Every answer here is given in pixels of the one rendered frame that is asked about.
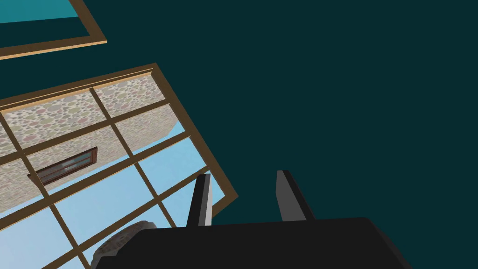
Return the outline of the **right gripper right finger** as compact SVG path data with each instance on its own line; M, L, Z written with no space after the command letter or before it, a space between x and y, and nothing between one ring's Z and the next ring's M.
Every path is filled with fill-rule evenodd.
M277 171L275 193L282 221L315 219L310 206L290 171Z

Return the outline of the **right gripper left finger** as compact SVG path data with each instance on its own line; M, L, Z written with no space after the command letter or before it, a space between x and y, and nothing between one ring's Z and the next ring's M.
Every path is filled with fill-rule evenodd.
M211 226L212 206L211 174L199 174L195 181L186 227Z

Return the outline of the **brown framed window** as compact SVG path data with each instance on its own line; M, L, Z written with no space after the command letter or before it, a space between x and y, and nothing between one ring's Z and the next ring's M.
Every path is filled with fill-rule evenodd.
M237 197L157 64L0 100L0 269L94 269L127 231Z

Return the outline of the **brown framed teal picture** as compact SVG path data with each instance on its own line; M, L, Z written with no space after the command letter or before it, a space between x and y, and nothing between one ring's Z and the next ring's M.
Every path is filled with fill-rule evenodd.
M0 60L106 42L85 0L0 0Z

